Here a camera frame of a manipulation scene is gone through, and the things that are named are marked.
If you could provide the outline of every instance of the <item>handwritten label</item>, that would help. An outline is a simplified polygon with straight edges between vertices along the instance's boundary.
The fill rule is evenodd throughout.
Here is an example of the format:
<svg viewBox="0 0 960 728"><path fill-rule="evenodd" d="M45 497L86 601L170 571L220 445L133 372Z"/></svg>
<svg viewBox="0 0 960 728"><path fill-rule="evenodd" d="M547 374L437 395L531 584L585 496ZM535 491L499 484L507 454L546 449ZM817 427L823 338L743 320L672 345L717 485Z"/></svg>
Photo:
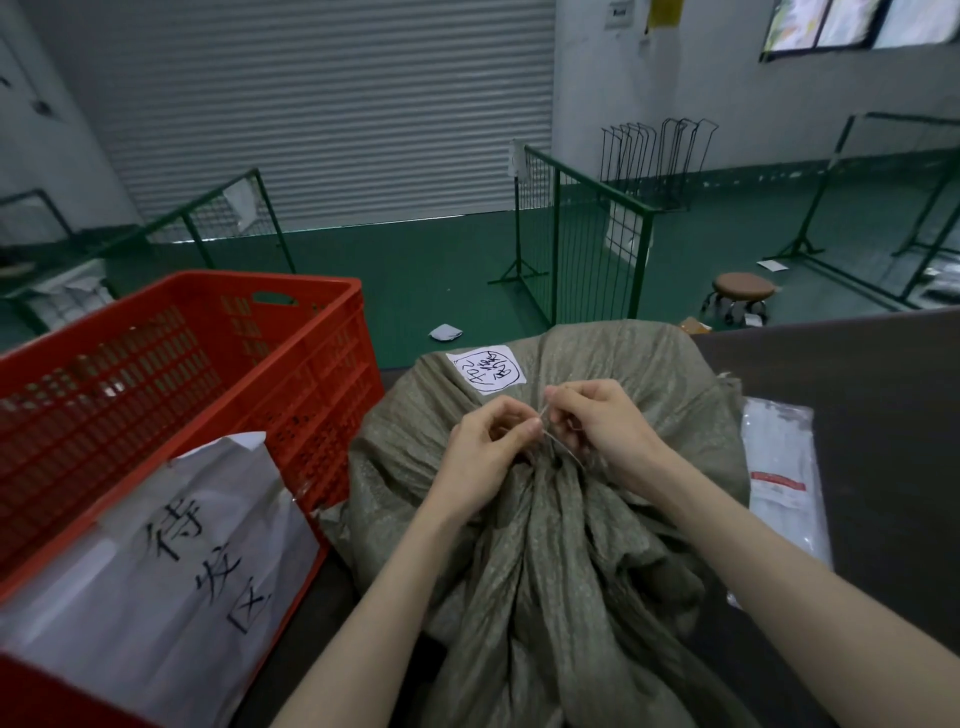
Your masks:
<svg viewBox="0 0 960 728"><path fill-rule="evenodd" d="M468 384L481 394L490 395L514 384L527 383L527 377L516 363L510 347L484 347L472 352L449 353L446 358Z"/></svg>

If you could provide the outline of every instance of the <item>white wall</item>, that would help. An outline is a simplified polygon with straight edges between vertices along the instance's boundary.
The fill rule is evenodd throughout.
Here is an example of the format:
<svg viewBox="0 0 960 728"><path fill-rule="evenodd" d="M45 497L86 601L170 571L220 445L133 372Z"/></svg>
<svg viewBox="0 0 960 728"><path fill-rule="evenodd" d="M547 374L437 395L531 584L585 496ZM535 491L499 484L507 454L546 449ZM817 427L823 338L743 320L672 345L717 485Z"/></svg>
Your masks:
<svg viewBox="0 0 960 728"><path fill-rule="evenodd" d="M707 168L826 158L857 111L960 112L960 45L757 59L773 0L686 0L679 30L604 30L606 0L558 0L553 154L595 175L601 127L720 125Z"/></svg>
<svg viewBox="0 0 960 728"><path fill-rule="evenodd" d="M41 116L22 68L54 111ZM0 196L42 187L76 229L139 222L139 215L13 0L0 0Z"/></svg>

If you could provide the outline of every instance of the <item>rolling shutter door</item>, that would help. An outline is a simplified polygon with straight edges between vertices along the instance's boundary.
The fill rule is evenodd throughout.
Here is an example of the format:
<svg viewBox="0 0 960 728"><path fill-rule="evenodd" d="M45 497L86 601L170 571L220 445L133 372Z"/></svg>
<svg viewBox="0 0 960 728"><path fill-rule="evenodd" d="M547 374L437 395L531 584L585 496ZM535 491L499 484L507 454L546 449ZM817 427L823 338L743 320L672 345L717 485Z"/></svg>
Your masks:
<svg viewBox="0 0 960 728"><path fill-rule="evenodd" d="M31 0L145 218L261 169L287 230L513 207L553 0Z"/></svg>

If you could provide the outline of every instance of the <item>dark table surface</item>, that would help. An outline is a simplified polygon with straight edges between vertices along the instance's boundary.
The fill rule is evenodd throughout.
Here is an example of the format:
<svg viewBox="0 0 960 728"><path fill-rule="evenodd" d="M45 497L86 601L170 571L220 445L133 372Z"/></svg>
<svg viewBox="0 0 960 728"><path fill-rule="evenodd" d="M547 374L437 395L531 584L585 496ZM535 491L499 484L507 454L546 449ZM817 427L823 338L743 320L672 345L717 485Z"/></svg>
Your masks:
<svg viewBox="0 0 960 728"><path fill-rule="evenodd" d="M960 653L960 308L694 337L744 394L814 409L838 574ZM384 372L392 385L402 370ZM355 603L331 554L237 711L268 725ZM829 726L750 618L708 594L691 648L763 725ZM421 643L398 708L442 652Z"/></svg>

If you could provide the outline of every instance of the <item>round stool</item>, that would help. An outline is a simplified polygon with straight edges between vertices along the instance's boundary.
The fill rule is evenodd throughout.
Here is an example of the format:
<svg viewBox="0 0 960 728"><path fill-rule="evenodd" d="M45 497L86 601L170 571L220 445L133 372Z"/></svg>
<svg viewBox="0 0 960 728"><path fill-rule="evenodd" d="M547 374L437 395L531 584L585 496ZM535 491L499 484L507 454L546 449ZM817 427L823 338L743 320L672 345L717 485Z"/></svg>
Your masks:
<svg viewBox="0 0 960 728"><path fill-rule="evenodd" d="M703 313L707 310L711 299L717 307L721 306L726 299L730 301L730 308L724 316L724 321L732 324L733 305L738 301L743 301L746 303L745 310L749 313L756 313L760 320L766 324L766 300L773 296L776 291L777 286L767 279L755 276L753 273L723 273L713 280L713 290L704 299L700 312ZM754 311L754 306L757 304L759 304L760 310Z"/></svg>

